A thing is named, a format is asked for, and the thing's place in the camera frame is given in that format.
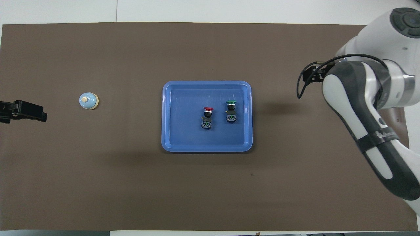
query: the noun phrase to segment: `velcro strap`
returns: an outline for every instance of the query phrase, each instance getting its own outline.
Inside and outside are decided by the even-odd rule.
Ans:
[[[363,153],[381,143],[394,139],[399,139],[398,135],[391,127],[386,127],[360,138],[356,144],[359,150]]]

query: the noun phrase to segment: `brown mat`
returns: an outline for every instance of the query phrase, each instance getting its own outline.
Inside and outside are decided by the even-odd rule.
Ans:
[[[362,27],[4,25],[1,100],[42,105],[48,121],[0,125],[0,229],[417,230],[321,84],[295,95],[300,70]],[[171,80],[249,82],[252,149],[166,152],[162,87]],[[80,107],[84,92],[99,96],[96,110]]]

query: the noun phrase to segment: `blue tray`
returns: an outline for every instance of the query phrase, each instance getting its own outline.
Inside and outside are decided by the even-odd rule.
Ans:
[[[228,100],[237,120],[226,121]],[[214,108],[211,129],[203,107]],[[170,152],[245,152],[252,146],[251,86],[245,81],[170,81],[162,92],[162,146]]]

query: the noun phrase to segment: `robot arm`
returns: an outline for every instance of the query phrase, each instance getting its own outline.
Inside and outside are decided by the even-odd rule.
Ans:
[[[420,156],[398,141],[377,112],[420,101],[420,12],[397,8],[383,14],[337,55],[354,53],[377,57],[386,68],[368,58],[346,58],[326,74],[324,98],[384,186],[420,215]]]

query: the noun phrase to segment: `cable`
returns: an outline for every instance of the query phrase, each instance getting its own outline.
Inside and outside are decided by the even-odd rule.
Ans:
[[[302,77],[302,75],[303,75],[303,73],[304,73],[304,71],[306,70],[306,69],[308,69],[308,67],[310,67],[310,66],[312,66],[312,65],[314,65],[314,64],[317,64],[317,62],[312,62],[312,63],[310,63],[309,65],[307,65],[303,70],[302,70],[302,72],[300,73],[300,75],[299,75],[299,78],[297,79],[297,85],[296,85],[296,95],[297,95],[297,98],[298,99],[300,99],[301,97],[302,97],[302,95],[303,95],[303,92],[305,91],[305,88],[306,88],[306,86],[308,86],[311,82],[310,82],[310,78],[312,78],[314,75],[315,75],[315,73],[317,73],[322,67],[324,67],[324,66],[326,66],[328,63],[330,63],[330,62],[333,62],[333,61],[335,61],[335,60],[337,60],[337,59],[341,59],[341,58],[347,58],[347,57],[362,57],[362,58],[370,58],[370,59],[372,59],[372,60],[375,60],[375,61],[377,61],[377,62],[379,62],[383,67],[385,67],[386,69],[388,69],[388,67],[386,66],[386,64],[383,62],[383,61],[381,61],[381,59],[379,59],[379,58],[377,58],[377,57],[374,57],[374,56],[371,56],[371,55],[367,55],[367,54],[346,54],[346,55],[342,55],[342,56],[338,56],[338,57],[334,57],[334,58],[332,58],[332,59],[330,59],[330,60],[328,60],[328,61],[326,61],[326,62],[324,62],[324,63],[322,63],[320,66],[318,66],[313,72],[312,72],[312,74],[309,76],[309,78],[308,78],[308,80],[305,82],[305,85],[303,86],[303,88],[302,88],[302,91],[300,92],[300,94],[299,94],[299,82],[300,82],[300,77]],[[382,88],[382,84],[381,84],[381,82],[379,81],[379,79],[378,78],[376,78],[376,80],[379,82],[379,86],[380,86],[380,90],[379,90],[379,92],[380,93],[382,93],[382,90],[383,90],[383,88]]]

